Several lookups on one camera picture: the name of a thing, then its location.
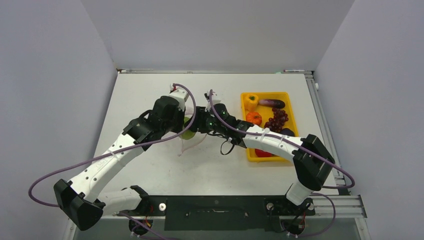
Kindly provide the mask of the green cabbage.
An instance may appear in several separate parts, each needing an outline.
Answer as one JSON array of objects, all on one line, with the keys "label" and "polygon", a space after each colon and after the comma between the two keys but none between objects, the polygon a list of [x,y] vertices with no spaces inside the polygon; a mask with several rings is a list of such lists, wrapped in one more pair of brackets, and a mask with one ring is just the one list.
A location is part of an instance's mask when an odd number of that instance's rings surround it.
[{"label": "green cabbage", "polygon": [[[185,116],[184,117],[184,124],[183,124],[183,129],[185,129],[187,126],[188,126],[188,124],[190,123],[190,121],[191,121],[191,118],[190,117],[188,117],[188,116]],[[186,130],[186,131],[184,131],[179,137],[182,139],[182,140],[190,140],[190,139],[192,139],[194,136],[196,135],[196,133],[195,132],[193,132],[193,131],[191,131],[190,129],[188,129],[188,130]]]}]

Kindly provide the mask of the clear zip top bag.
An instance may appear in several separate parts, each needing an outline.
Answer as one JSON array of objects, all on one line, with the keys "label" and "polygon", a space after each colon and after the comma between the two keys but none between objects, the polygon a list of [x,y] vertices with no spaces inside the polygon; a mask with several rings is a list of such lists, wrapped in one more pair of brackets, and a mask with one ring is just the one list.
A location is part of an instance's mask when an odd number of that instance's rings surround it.
[{"label": "clear zip top bag", "polygon": [[[192,107],[186,107],[184,114],[184,124],[188,124],[190,122],[190,118],[194,114],[194,109]],[[184,152],[189,149],[195,148],[199,144],[201,144],[208,135],[206,133],[192,132],[190,130],[185,131],[182,135],[179,136],[180,139],[180,153],[177,155],[181,157]]]}]

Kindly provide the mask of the red tomato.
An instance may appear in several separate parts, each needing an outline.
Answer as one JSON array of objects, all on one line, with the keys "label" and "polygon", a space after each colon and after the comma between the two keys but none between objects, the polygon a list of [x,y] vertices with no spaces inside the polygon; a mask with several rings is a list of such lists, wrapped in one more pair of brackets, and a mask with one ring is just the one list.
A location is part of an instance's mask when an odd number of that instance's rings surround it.
[{"label": "red tomato", "polygon": [[260,149],[255,149],[254,152],[258,158],[270,158],[274,156],[272,153]]}]

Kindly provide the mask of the dark purple eggplant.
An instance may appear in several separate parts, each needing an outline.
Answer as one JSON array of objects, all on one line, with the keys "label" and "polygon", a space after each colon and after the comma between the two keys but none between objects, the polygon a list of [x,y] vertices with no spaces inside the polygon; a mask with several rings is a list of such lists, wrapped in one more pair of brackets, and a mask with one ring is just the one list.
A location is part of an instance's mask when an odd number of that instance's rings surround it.
[{"label": "dark purple eggplant", "polygon": [[295,132],[289,128],[283,128],[279,133],[282,135],[290,136],[290,137],[296,136]]}]

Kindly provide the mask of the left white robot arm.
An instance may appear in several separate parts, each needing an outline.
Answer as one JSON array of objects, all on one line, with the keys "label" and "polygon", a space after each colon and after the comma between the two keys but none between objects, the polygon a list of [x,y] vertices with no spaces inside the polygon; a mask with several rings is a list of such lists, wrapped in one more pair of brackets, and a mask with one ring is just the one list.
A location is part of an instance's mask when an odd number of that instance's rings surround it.
[{"label": "left white robot arm", "polygon": [[161,96],[151,110],[129,122],[104,152],[104,158],[94,160],[70,180],[60,179],[54,184],[59,208],[79,230],[90,229],[103,215],[113,212],[131,210],[143,215],[148,211],[146,193],[138,186],[109,193],[102,190],[130,161],[151,145],[164,142],[164,135],[183,130],[187,99],[187,95],[173,93]]}]

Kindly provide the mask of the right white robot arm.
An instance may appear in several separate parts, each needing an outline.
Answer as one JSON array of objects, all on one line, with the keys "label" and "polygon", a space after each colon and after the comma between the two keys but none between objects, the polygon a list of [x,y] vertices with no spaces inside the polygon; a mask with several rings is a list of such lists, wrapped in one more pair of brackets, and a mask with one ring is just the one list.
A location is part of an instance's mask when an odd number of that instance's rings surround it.
[{"label": "right white robot arm", "polygon": [[289,187],[282,207],[289,214],[297,213],[303,202],[313,192],[320,191],[334,166],[334,159],[321,140],[309,134],[295,137],[262,128],[228,114],[222,103],[214,109],[188,108],[186,114],[193,124],[193,133],[211,134],[228,140],[231,145],[245,149],[261,150],[281,157],[294,165],[296,181]]}]

